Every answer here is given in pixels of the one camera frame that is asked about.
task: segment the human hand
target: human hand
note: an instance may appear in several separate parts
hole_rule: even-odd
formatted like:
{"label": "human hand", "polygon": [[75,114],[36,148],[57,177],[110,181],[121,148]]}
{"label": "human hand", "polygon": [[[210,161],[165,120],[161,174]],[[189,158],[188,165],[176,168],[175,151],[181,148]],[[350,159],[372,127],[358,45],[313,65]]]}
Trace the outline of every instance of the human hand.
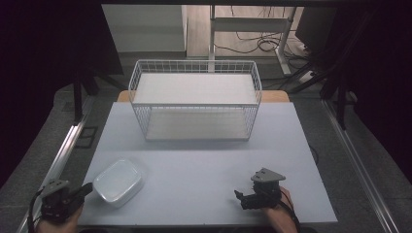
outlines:
{"label": "human hand", "polygon": [[36,226],[36,233],[76,233],[78,219],[82,214],[82,210],[83,206],[61,224],[55,224],[47,220],[40,220]]}
{"label": "human hand", "polygon": [[[293,210],[293,202],[289,191],[282,186],[281,201]],[[270,224],[278,233],[296,233],[297,229],[289,213],[280,205],[274,208],[262,208],[262,211],[266,214]]]}

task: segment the white wire basket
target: white wire basket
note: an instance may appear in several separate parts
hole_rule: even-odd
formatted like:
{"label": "white wire basket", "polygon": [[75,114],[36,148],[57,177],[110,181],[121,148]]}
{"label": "white wire basket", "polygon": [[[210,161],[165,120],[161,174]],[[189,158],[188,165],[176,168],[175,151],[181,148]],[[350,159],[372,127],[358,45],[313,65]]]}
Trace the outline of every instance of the white wire basket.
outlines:
{"label": "white wire basket", "polygon": [[146,140],[244,140],[261,100],[254,61],[138,60],[129,100]]}

